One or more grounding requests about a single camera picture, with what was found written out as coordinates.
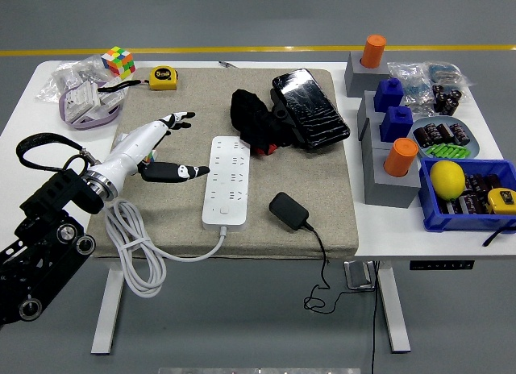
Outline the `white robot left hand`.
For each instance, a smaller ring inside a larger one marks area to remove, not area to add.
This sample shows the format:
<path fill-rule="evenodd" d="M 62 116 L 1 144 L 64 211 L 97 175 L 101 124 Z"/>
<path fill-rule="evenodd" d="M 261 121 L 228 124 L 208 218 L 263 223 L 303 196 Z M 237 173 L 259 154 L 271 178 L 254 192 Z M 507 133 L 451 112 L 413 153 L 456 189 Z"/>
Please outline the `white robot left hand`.
<path fill-rule="evenodd" d="M 186 119 L 195 116 L 194 112 L 172 113 L 156 121 L 147 123 L 131 131 L 110 152 L 100 164 L 91 170 L 106 178 L 107 184 L 116 193 L 123 190 L 127 177 L 139 173 L 144 181 L 156 183 L 182 183 L 210 172 L 206 166 L 189 166 L 144 159 L 173 130 L 188 128 Z"/>

